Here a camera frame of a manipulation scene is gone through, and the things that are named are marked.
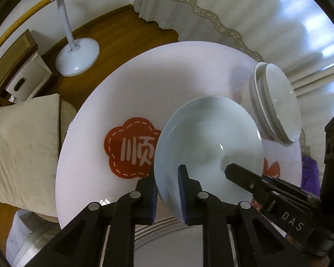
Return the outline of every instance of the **purple object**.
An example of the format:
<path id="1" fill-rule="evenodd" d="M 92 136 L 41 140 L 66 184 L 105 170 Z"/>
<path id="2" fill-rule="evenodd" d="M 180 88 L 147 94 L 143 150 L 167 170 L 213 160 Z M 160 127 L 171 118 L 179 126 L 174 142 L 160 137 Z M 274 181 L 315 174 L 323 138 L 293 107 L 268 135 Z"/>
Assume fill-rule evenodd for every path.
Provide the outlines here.
<path id="1" fill-rule="evenodd" d="M 321 187 L 317 162 L 310 157 L 302 157 L 301 188 L 319 196 Z"/>

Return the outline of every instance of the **chinese character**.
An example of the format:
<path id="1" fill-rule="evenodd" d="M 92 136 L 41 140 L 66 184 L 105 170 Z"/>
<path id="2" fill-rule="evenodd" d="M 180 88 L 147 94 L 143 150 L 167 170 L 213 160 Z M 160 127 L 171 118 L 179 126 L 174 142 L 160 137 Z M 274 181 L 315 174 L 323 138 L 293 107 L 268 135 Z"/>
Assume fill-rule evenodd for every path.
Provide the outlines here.
<path id="1" fill-rule="evenodd" d="M 151 143 L 149 143 L 149 141 L 153 141 L 155 138 L 150 136 L 139 136 L 138 138 L 143 140 L 143 143 L 139 142 L 137 144 L 136 137 L 134 136 L 132 140 L 132 147 L 131 147 L 131 140 L 127 140 L 126 143 L 126 138 L 124 137 L 122 139 L 120 160 L 123 162 L 126 158 L 127 161 L 131 160 L 131 163 L 133 165 L 136 165 L 136 159 L 138 158 L 140 159 L 139 162 L 140 167 L 143 166 L 145 162 L 148 165 L 151 165 L 151 161 L 148 158 L 150 159 L 153 158 L 153 155 L 155 154 L 155 148 Z"/>

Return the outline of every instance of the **round white table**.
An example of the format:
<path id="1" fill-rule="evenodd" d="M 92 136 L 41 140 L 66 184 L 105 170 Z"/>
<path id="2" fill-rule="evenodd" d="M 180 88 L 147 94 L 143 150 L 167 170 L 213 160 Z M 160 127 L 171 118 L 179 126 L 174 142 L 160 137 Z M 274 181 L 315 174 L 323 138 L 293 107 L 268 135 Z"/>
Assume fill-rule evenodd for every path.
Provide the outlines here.
<path id="1" fill-rule="evenodd" d="M 102 199 L 114 202 L 134 190 L 143 173 L 124 174 L 113 165 L 122 161 L 131 164 L 135 159 L 137 166 L 137 159 L 148 167 L 148 160 L 153 159 L 153 145 L 148 143 L 153 138 L 146 140 L 146 137 L 153 136 L 152 133 L 157 135 L 157 130 L 162 130 L 184 103 L 206 95 L 224 96 L 240 103 L 241 91 L 256 63 L 244 53 L 220 44 L 179 42 L 151 49 L 110 74 L 80 108 L 61 149 L 56 177 L 56 206 L 61 227 L 90 202 Z M 131 118 L 135 122 L 125 124 Z M 127 137 L 123 141 L 124 153 L 121 150 L 120 157 L 118 150 L 115 157 L 108 151 L 110 145 L 105 137 L 108 133 L 110 138 L 114 133 L 127 133 L 129 125 L 134 127 L 137 122 L 148 127 L 151 134 L 138 134 L 142 138 L 140 142 Z M 278 162 L 280 178 L 299 186 L 302 176 L 299 142 L 283 147 L 264 141 L 264 148 L 268 168 L 277 169 L 274 162 Z M 130 150 L 130 154 L 125 154 L 125 150 Z M 157 217 L 167 213 L 157 205 Z"/>

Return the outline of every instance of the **silver rivet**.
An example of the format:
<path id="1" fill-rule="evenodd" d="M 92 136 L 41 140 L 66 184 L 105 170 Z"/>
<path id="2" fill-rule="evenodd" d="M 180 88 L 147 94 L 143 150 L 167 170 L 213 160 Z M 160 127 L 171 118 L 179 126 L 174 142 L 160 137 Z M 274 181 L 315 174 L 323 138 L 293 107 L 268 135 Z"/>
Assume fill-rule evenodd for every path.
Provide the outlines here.
<path id="1" fill-rule="evenodd" d="M 240 203 L 240 207 L 244 208 L 245 210 L 251 208 L 251 204 L 249 202 L 246 202 L 246 201 L 242 201 Z"/>
<path id="2" fill-rule="evenodd" d="M 199 192 L 198 198 L 200 199 L 207 199 L 209 197 L 209 194 L 207 192 Z"/>
<path id="3" fill-rule="evenodd" d="M 138 192 L 138 191 L 133 191 L 130 193 L 130 197 L 133 198 L 133 199 L 137 199 L 139 197 L 141 197 L 141 193 Z"/>
<path id="4" fill-rule="evenodd" d="M 97 209 L 99 209 L 99 207 L 100 207 L 99 203 L 93 202 L 89 204 L 88 209 L 91 211 L 96 211 Z"/>

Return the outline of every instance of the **sheer curtain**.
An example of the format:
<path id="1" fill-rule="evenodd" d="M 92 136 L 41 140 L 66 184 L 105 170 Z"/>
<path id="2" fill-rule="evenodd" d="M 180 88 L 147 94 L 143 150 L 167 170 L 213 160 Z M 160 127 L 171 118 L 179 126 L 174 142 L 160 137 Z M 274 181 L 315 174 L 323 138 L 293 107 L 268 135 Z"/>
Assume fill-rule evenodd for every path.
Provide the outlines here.
<path id="1" fill-rule="evenodd" d="M 324 126 L 334 115 L 334 25 L 313 0 L 134 0 L 134 8 L 176 30 L 180 41 L 217 42 L 282 68 L 323 177 Z"/>

